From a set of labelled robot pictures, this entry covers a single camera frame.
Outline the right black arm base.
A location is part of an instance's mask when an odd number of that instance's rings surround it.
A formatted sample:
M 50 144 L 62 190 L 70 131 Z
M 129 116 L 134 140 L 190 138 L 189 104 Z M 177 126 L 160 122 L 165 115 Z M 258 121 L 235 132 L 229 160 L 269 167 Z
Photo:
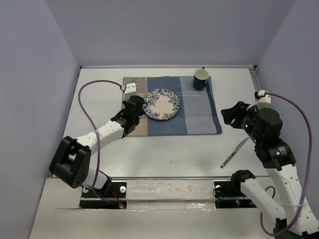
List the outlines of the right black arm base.
M 256 208 L 249 198 L 232 188 L 230 181 L 215 181 L 212 193 L 217 209 Z

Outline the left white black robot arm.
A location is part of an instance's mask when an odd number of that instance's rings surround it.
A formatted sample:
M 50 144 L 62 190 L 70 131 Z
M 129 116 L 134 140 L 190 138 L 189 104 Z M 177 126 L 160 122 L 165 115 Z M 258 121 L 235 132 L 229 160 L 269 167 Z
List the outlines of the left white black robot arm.
M 98 196 L 109 194 L 112 179 L 90 167 L 91 156 L 108 144 L 120 140 L 134 131 L 144 113 L 145 101 L 140 96 L 131 96 L 123 101 L 120 110 L 105 125 L 86 135 L 64 137 L 49 166 L 49 171 L 71 188 L 87 187 Z

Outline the dark green white mug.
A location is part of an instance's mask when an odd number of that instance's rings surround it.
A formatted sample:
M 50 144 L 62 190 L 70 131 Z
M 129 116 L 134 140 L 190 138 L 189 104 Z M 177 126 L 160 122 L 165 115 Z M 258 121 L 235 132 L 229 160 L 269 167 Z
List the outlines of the dark green white mug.
M 193 75 L 193 87 L 195 90 L 201 91 L 205 88 L 207 80 L 209 78 L 209 73 L 204 67 L 197 69 Z

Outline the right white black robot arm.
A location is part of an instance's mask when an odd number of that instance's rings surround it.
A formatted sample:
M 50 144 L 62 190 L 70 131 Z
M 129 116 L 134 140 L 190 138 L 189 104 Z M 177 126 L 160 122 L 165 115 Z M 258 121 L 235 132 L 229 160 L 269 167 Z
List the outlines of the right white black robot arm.
M 296 160 L 288 144 L 281 138 L 283 122 L 277 111 L 259 109 L 256 104 L 238 102 L 221 111 L 224 123 L 243 129 L 254 142 L 254 151 L 274 183 L 280 197 L 278 204 L 267 194 L 249 170 L 232 174 L 229 189 L 234 195 L 245 195 L 275 223 L 268 235 L 276 239 L 317 239 L 319 222 L 306 200 L 305 185 L 300 184 Z

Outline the blue floral white plate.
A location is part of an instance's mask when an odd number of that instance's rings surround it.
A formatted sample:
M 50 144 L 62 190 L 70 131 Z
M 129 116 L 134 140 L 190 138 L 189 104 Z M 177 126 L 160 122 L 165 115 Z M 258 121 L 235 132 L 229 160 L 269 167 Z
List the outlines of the blue floral white plate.
M 174 117 L 180 108 L 179 97 L 171 90 L 158 88 L 147 92 L 144 112 L 154 120 L 168 120 Z

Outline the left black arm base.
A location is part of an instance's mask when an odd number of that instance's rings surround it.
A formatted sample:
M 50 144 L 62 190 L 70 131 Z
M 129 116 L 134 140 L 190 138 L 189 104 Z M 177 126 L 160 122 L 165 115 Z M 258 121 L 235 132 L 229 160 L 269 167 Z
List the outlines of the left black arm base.
M 79 201 L 81 209 L 112 209 L 125 210 L 127 208 L 127 181 L 114 180 L 105 191 L 83 187 Z

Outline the blue beige checked cloth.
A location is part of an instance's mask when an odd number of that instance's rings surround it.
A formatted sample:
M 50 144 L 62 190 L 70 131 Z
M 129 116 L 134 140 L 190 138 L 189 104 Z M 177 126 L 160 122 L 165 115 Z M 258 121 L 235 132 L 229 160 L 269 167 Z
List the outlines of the blue beige checked cloth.
M 163 88 L 173 91 L 180 100 L 175 116 L 156 120 L 143 115 L 140 124 L 130 136 L 175 136 L 221 134 L 222 127 L 217 115 L 213 87 L 209 77 L 205 88 L 197 91 L 192 76 L 124 77 L 123 85 L 135 83 L 138 94 Z

